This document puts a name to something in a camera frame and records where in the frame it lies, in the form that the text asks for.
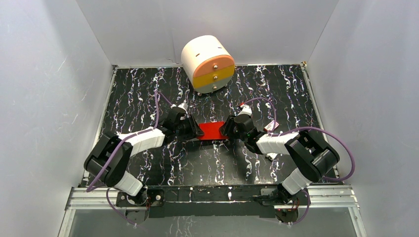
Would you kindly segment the red paper box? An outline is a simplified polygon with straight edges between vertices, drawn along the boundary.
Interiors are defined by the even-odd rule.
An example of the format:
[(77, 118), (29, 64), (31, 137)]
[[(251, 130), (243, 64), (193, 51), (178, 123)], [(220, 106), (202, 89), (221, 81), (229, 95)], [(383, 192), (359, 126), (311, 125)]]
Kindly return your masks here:
[(223, 121), (200, 123), (199, 128), (204, 133), (197, 137), (198, 140), (226, 140), (227, 136), (222, 135), (220, 128), (224, 125)]

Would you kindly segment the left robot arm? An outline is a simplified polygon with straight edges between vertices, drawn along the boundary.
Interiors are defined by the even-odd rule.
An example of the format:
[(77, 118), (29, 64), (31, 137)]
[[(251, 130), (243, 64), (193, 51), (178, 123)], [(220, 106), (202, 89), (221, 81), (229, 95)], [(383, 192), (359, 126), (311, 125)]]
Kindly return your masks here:
[(185, 104), (172, 106), (168, 114), (157, 117), (157, 123), (147, 129), (117, 135), (105, 133), (91, 150), (84, 162), (84, 169), (94, 176), (89, 185), (101, 182), (128, 195), (135, 205), (148, 200), (148, 187), (127, 171), (130, 158), (143, 151), (159, 148), (174, 140), (188, 141), (203, 136), (195, 118), (188, 114)]

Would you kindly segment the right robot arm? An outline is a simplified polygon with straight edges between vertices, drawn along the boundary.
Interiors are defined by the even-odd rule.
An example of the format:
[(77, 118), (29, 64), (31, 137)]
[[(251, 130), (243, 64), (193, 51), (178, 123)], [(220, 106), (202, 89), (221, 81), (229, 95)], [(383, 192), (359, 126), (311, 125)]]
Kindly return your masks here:
[(238, 115), (229, 116), (219, 131), (229, 139), (241, 140), (255, 154), (286, 154), (295, 163), (295, 170), (276, 189), (269, 193), (262, 191), (254, 197), (261, 203), (292, 204), (301, 190), (324, 178), (340, 160), (337, 151), (312, 128), (301, 128), (287, 134), (269, 134), (257, 130), (249, 115)]

